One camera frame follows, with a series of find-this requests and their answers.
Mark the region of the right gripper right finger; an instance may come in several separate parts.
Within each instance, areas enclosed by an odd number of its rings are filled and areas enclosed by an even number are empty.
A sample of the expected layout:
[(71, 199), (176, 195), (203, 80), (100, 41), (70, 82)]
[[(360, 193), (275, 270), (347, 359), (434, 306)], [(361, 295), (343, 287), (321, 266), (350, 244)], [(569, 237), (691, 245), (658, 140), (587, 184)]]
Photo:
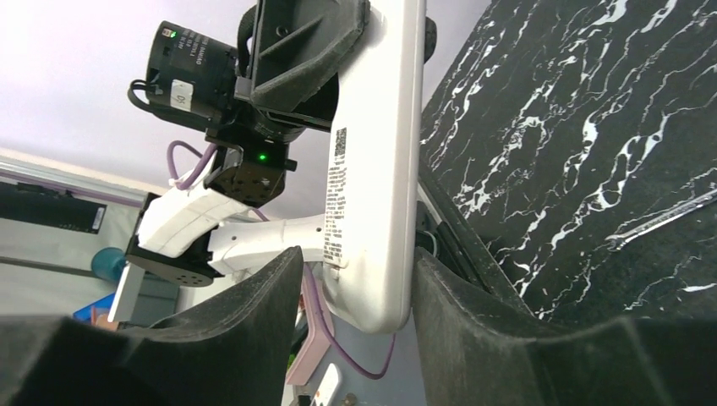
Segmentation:
[(413, 318), (430, 405), (713, 405), (713, 320), (616, 317), (566, 329), (414, 255)]

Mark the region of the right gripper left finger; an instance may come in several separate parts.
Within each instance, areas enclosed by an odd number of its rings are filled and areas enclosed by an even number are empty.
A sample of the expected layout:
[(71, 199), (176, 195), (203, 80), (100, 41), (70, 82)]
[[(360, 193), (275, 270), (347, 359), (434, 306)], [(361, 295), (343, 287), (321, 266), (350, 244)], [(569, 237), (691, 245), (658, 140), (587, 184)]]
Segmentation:
[(1, 320), (4, 405), (278, 405), (304, 258), (284, 250), (245, 281), (149, 327), (67, 316)]

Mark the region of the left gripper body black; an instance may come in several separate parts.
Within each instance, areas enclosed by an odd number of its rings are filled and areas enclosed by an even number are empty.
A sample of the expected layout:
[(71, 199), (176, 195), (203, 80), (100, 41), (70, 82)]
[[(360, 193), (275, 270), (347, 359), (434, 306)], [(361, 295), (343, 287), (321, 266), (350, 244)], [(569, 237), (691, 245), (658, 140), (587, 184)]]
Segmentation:
[(277, 112), (249, 99), (257, 3), (241, 18), (228, 45), (164, 21), (156, 31), (145, 77), (128, 99), (137, 108), (200, 131), (216, 147), (202, 184), (246, 206), (259, 208), (280, 195), (297, 163), (289, 146), (306, 129), (329, 131), (338, 100), (337, 75), (324, 87), (328, 104), (313, 112)]

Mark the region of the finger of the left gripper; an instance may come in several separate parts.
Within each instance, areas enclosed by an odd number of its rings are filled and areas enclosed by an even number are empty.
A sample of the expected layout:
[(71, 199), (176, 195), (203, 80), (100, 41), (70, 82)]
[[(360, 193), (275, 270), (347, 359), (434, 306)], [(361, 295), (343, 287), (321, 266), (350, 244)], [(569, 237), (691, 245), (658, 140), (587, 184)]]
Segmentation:
[(369, 1), (259, 1), (252, 88), (257, 107), (313, 112), (369, 23)]
[(436, 22), (430, 17), (424, 22), (424, 63), (433, 56), (436, 48)]

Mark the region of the white remote control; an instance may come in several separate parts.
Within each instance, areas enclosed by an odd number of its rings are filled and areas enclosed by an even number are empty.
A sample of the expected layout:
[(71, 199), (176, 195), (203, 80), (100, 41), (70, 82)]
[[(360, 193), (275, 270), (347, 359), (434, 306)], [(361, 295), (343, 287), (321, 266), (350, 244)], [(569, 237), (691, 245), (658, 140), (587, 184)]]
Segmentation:
[(322, 279), (330, 310), (366, 333), (408, 319), (426, 4), (373, 1), (338, 71)]

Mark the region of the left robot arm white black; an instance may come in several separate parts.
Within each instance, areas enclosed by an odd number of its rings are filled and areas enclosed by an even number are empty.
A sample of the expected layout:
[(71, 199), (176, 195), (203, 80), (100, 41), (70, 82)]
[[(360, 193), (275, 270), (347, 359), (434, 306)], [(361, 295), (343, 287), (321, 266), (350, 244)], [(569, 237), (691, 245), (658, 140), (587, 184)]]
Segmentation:
[[(422, 1), (259, 1), (232, 45), (162, 22), (129, 100), (209, 145), (194, 170), (170, 172), (166, 194), (146, 198), (129, 260), (204, 287), (299, 246), (349, 287), (400, 289), (436, 37)], [(331, 137), (324, 212), (246, 220), (283, 192), (297, 167), (289, 147), (307, 129)]]

